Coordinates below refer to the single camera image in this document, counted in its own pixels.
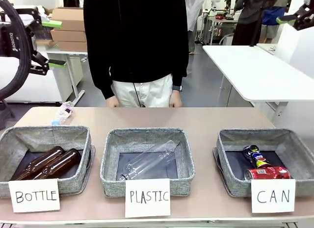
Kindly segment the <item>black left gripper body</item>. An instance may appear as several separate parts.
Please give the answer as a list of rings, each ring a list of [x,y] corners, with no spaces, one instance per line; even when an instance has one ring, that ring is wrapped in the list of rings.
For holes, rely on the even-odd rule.
[[[25,26],[26,40],[29,44],[31,56],[37,54],[37,45],[35,43],[35,34],[31,26]],[[12,24],[0,24],[0,57],[20,58],[20,36]]]

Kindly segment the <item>small labelled water bottle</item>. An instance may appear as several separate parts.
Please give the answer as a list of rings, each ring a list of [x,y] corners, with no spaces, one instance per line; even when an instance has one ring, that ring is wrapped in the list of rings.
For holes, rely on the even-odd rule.
[[[59,126],[66,122],[66,120],[73,113],[73,103],[71,101],[64,102],[57,110],[52,120],[52,126]]]

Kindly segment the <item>brown glass bottle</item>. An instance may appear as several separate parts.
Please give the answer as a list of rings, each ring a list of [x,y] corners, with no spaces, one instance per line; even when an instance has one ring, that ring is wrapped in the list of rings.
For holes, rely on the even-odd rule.
[[[45,152],[43,155],[31,161],[20,174],[13,176],[11,180],[34,179],[34,177],[37,176],[46,165],[48,165],[64,153],[65,150],[62,147],[53,147],[49,151]]]
[[[65,175],[72,167],[80,163],[81,155],[78,150],[70,149],[57,159],[46,165],[42,171],[34,177],[36,179],[54,179]]]

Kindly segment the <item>large clear plastic bottle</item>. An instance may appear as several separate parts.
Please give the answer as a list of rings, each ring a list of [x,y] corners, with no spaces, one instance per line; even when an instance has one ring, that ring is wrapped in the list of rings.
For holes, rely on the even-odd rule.
[[[162,141],[140,153],[124,165],[119,181],[164,178],[178,145],[173,140]]]

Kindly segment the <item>blue crushed soda can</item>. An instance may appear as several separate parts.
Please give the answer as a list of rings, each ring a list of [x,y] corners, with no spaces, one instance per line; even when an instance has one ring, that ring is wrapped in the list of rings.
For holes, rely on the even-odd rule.
[[[262,155],[258,146],[249,145],[243,149],[244,157],[251,162],[251,164],[256,168],[266,168],[270,167],[270,163],[266,160],[266,158]]]

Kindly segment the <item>red crushed soda can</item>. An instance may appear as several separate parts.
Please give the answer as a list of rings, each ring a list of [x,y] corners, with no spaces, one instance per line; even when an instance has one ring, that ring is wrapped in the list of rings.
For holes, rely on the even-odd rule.
[[[291,179],[289,171],[284,167],[266,167],[249,169],[244,173],[245,180],[252,179]]]

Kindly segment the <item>person left forearm black sleeve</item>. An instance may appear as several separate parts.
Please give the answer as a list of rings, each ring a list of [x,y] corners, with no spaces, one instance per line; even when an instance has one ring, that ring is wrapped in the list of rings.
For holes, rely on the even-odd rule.
[[[181,86],[182,79],[187,76],[188,57],[174,61],[172,81],[174,86]]]

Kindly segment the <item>purple plastic crate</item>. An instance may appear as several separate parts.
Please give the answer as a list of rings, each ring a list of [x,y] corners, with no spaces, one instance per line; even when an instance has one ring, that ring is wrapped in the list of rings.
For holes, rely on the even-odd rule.
[[[52,30],[52,27],[43,26],[42,29],[34,31],[34,34],[37,40],[52,40]]]

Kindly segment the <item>white desk with metal legs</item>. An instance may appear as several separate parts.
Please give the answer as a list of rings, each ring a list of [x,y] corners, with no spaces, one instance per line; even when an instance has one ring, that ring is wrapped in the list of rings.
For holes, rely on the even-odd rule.
[[[60,102],[71,101],[76,105],[85,94],[79,87],[83,79],[82,63],[87,60],[86,52],[61,51],[59,48],[46,50],[48,58],[64,61],[64,65],[50,65],[56,86],[60,94]]]

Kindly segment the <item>flat closed cardboard box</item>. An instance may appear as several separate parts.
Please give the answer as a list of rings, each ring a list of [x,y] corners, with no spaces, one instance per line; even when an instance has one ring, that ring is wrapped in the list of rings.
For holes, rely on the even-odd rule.
[[[86,42],[84,31],[63,31],[53,29],[51,35],[52,39],[57,42]]]

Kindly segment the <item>bystander in blue shirt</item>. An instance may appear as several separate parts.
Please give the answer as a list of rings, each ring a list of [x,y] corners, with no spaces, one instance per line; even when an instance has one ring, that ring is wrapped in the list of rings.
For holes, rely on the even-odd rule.
[[[285,7],[280,6],[274,6],[270,9],[264,10],[259,43],[270,44],[276,37],[279,29],[279,24],[276,19],[284,16],[285,10]]]

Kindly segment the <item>bystander in dark coat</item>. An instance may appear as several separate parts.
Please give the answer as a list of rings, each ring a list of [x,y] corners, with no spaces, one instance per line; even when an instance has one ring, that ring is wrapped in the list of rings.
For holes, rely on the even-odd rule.
[[[235,0],[234,12],[240,16],[233,35],[233,46],[256,45],[260,39],[262,16],[277,0]]]

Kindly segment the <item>person in black sweater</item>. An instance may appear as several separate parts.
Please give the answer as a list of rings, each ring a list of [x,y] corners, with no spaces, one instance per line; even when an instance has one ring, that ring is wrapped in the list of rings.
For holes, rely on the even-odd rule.
[[[185,0],[84,0],[89,69],[108,65],[120,107],[169,107],[175,60],[188,57]]]

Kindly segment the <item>bystander in white coat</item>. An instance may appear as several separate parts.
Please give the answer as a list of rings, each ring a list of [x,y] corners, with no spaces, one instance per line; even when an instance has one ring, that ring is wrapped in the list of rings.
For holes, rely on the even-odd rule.
[[[197,30],[197,20],[202,14],[204,0],[185,0],[188,33],[189,55],[195,52],[195,36]]]

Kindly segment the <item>white paper sign bottle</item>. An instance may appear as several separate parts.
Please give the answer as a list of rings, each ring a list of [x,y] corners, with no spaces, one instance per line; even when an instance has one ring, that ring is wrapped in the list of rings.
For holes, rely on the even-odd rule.
[[[9,181],[13,212],[60,210],[57,179]]]

